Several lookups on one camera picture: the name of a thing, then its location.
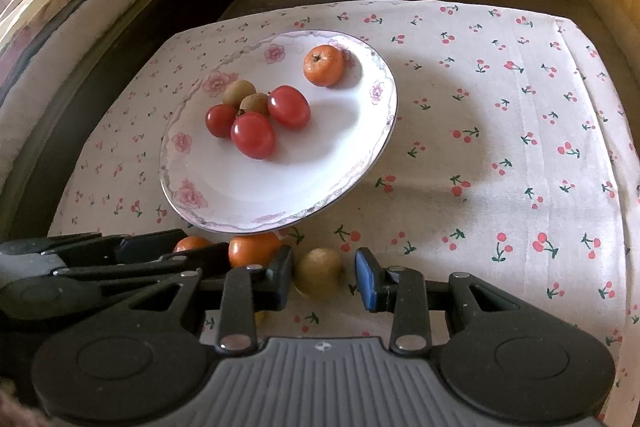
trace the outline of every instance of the cherry tomato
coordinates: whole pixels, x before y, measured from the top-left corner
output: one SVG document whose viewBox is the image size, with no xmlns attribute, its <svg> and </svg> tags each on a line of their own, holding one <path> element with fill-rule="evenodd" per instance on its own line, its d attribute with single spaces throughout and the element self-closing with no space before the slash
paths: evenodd
<svg viewBox="0 0 640 427">
<path fill-rule="evenodd" d="M 255 111 L 236 118 L 231 127 L 231 140 L 242 154 L 254 160 L 264 160 L 276 148 L 276 134 L 269 119 Z"/>
<path fill-rule="evenodd" d="M 207 111 L 204 117 L 204 123 L 213 136 L 230 138 L 231 126 L 234 124 L 237 112 L 238 110 L 228 103 L 214 105 Z"/>
<path fill-rule="evenodd" d="M 304 95 L 295 87 L 276 87 L 269 95 L 269 113 L 284 127 L 300 129 L 311 118 L 311 109 Z"/>
<path fill-rule="evenodd" d="M 209 245 L 213 245 L 209 239 L 205 239 L 199 235 L 190 235 L 178 241 L 178 244 L 174 247 L 174 251 L 183 252 L 185 250 L 195 250 L 196 248 L 208 247 Z"/>
<path fill-rule="evenodd" d="M 261 264 L 266 267 L 281 245 L 282 242 L 273 232 L 236 235 L 229 242 L 229 263 L 233 268 L 248 264 Z"/>
</svg>

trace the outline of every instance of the red tomato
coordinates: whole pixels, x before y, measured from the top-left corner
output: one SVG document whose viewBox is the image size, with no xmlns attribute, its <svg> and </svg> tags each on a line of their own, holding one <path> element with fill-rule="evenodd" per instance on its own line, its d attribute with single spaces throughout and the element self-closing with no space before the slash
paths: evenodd
<svg viewBox="0 0 640 427">
<path fill-rule="evenodd" d="M 231 126 L 236 119 L 238 110 L 228 103 L 221 103 L 211 107 L 204 117 L 204 123 L 213 136 L 218 138 L 230 138 Z"/>
<path fill-rule="evenodd" d="M 242 154 L 254 160 L 264 160 L 276 148 L 276 134 L 269 119 L 255 111 L 236 118 L 231 127 L 231 140 Z"/>
<path fill-rule="evenodd" d="M 300 129 L 309 122 L 311 109 L 295 87 L 280 86 L 269 95 L 269 114 L 284 127 Z"/>
</svg>

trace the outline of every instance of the kiwi fruit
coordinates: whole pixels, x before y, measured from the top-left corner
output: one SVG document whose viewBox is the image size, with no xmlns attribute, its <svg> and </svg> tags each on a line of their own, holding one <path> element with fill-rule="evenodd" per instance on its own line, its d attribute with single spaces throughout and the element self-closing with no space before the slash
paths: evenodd
<svg viewBox="0 0 640 427">
<path fill-rule="evenodd" d="M 255 111 L 269 118 L 269 97 L 263 92 L 257 92 L 244 97 L 240 102 L 240 114 Z"/>
<path fill-rule="evenodd" d="M 233 105 L 236 109 L 240 108 L 242 100 L 248 97 L 250 94 L 255 94 L 255 86 L 248 80 L 240 78 L 233 81 L 226 86 L 225 92 L 222 95 L 222 102 Z"/>
</svg>

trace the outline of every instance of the metal rivet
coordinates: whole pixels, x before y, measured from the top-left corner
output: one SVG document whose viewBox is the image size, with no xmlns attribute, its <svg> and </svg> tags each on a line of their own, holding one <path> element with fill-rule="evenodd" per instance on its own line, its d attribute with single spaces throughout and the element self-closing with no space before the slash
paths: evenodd
<svg viewBox="0 0 640 427">
<path fill-rule="evenodd" d="M 227 335 L 220 341 L 220 347 L 228 351 L 241 351 L 249 346 L 251 346 L 251 339 L 242 333 Z"/>
<path fill-rule="evenodd" d="M 402 335 L 396 338 L 396 346 L 403 351 L 418 351 L 427 347 L 427 341 L 420 335 Z"/>
</svg>

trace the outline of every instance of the cherry print tablecloth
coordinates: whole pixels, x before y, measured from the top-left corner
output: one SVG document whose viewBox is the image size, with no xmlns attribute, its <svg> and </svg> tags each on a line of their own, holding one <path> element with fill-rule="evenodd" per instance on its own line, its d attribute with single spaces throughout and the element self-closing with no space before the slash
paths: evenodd
<svg viewBox="0 0 640 427">
<path fill-rule="evenodd" d="M 317 303 L 292 291 L 286 310 L 269 313 L 260 333 L 388 339 L 391 316 L 367 314 L 354 287 L 359 246 L 383 266 L 413 267 L 429 279 L 466 270 L 606 343 L 618 361 L 606 422 L 631 425 L 640 390 L 640 169 L 607 70 L 569 20 L 438 1 L 354 1 L 178 34 L 94 130 L 50 233 L 198 233 L 160 187 L 167 119 L 197 79 L 223 87 L 234 77 L 214 71 L 224 55 L 295 29 L 341 31 L 373 46 L 396 78 L 398 117 L 385 152 L 356 188 L 279 231 L 297 251 L 339 249 L 341 293 Z M 211 90 L 212 105 L 220 90 Z M 190 137 L 174 143 L 189 153 Z M 213 313 L 204 341 L 215 328 Z"/>
</svg>

